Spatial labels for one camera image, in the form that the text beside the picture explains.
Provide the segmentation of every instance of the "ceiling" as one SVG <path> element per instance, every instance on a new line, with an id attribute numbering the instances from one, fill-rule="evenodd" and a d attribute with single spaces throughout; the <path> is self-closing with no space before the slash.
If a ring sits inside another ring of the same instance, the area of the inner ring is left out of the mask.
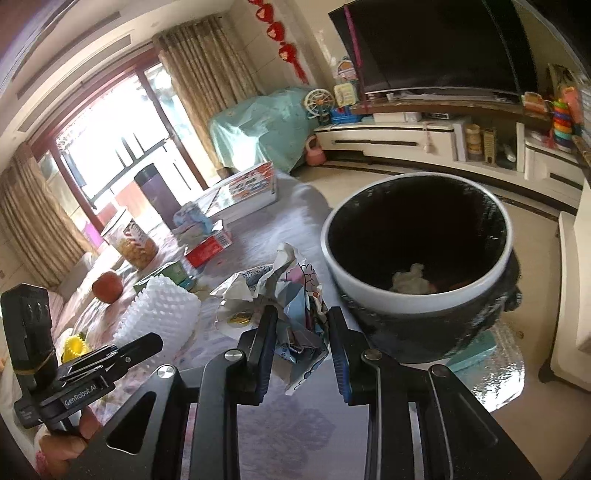
<path id="1" fill-rule="evenodd" d="M 79 0 L 29 54 L 0 97 L 0 171 L 17 146 L 82 81 L 146 44 L 159 31 L 226 11 L 232 2 Z M 122 47 L 114 49 L 114 44 Z"/>

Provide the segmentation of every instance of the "human hand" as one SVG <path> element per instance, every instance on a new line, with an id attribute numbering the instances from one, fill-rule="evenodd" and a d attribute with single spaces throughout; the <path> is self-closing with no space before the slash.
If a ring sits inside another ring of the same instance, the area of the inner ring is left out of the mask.
<path id="1" fill-rule="evenodd" d="M 47 470 L 53 478 L 65 476 L 70 460 L 78 458 L 87 446 L 87 440 L 100 429 L 101 425 L 92 410 L 86 407 L 80 418 L 80 435 L 82 437 L 49 434 L 41 437 L 39 447 L 45 456 Z"/>

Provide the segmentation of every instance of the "yellow flower-shaped object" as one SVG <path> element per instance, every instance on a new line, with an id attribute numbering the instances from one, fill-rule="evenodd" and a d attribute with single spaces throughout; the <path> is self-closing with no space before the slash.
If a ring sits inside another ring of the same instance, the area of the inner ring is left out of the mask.
<path id="1" fill-rule="evenodd" d="M 66 343 L 64 343 L 64 355 L 62 361 L 64 363 L 69 362 L 89 351 L 90 349 L 88 348 L 88 345 L 82 340 L 82 338 L 77 335 L 70 336 L 66 339 Z"/>

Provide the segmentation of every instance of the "silver screw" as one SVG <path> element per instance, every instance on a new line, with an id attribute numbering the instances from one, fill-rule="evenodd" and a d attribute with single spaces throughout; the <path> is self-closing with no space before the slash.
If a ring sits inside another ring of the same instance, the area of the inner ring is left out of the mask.
<path id="1" fill-rule="evenodd" d="M 449 375 L 449 372 L 450 372 L 448 367 L 446 367 L 444 365 L 433 365 L 431 367 L 431 371 L 433 372 L 433 375 L 435 375 L 436 377 L 440 377 L 440 378 L 445 378 L 446 376 Z"/>
<path id="2" fill-rule="evenodd" d="M 371 360 L 371 361 L 377 361 L 380 358 L 382 358 L 382 352 L 380 352 L 379 350 L 366 350 L 365 352 L 363 352 L 363 356 L 367 359 L 367 360 Z"/>
<path id="3" fill-rule="evenodd" d="M 228 350 L 226 353 L 223 354 L 224 358 L 229 362 L 236 362 L 242 358 L 244 354 L 240 350 Z"/>
<path id="4" fill-rule="evenodd" d="M 158 376 L 160 378 L 170 378 L 174 375 L 174 367 L 172 365 L 163 365 L 158 369 Z"/>

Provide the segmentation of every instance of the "blue cloth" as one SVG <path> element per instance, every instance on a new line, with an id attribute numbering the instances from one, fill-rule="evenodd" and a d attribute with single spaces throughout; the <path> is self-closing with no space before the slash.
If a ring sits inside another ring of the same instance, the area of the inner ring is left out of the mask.
<path id="1" fill-rule="evenodd" d="M 303 101 L 308 89 L 289 87 L 249 98 L 215 115 L 209 131 L 225 167 L 245 170 L 265 160 L 289 173 L 318 126 L 308 119 Z"/>

